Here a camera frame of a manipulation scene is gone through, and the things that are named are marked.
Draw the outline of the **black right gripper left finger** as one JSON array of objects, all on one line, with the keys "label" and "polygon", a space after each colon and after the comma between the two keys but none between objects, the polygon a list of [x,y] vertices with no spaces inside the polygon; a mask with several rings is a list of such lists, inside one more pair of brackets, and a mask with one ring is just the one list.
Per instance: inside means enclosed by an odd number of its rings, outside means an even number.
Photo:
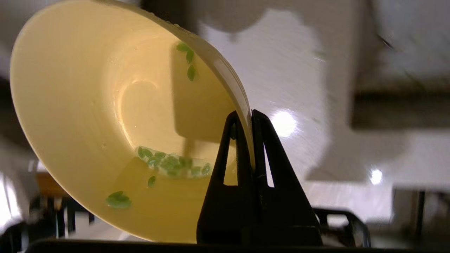
[{"label": "black right gripper left finger", "polygon": [[[235,137],[237,185],[224,184],[231,137]],[[197,222],[198,244],[241,245],[258,222],[249,149],[236,111],[226,118],[219,151]]]}]

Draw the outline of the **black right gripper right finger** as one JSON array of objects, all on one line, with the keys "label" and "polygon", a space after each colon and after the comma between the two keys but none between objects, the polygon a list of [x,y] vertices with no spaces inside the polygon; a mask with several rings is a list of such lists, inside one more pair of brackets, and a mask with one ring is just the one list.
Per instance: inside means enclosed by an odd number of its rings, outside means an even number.
[{"label": "black right gripper right finger", "polygon": [[270,119],[252,111],[255,184],[263,245],[322,246],[319,223]]}]

